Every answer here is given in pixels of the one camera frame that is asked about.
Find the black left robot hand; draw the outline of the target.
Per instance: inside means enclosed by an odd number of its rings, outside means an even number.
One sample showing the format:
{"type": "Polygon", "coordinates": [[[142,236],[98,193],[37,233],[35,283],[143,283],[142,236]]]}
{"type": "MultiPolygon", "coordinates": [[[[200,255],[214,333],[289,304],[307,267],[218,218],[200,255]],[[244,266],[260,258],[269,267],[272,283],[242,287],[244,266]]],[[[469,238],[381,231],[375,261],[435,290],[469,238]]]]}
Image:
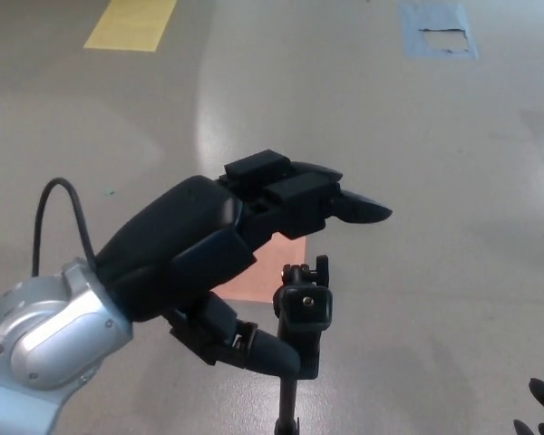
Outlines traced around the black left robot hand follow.
{"type": "Polygon", "coordinates": [[[172,335],[207,364],[226,363],[279,378],[317,375],[320,334],[331,298],[310,314],[276,304],[286,339],[238,319],[215,289],[256,262],[272,236],[295,240],[329,218],[374,224],[391,210],[341,188],[338,171],[273,150],[229,163],[217,179],[181,181],[128,221],[95,258],[113,302],[135,323],[165,318],[172,335]]]}

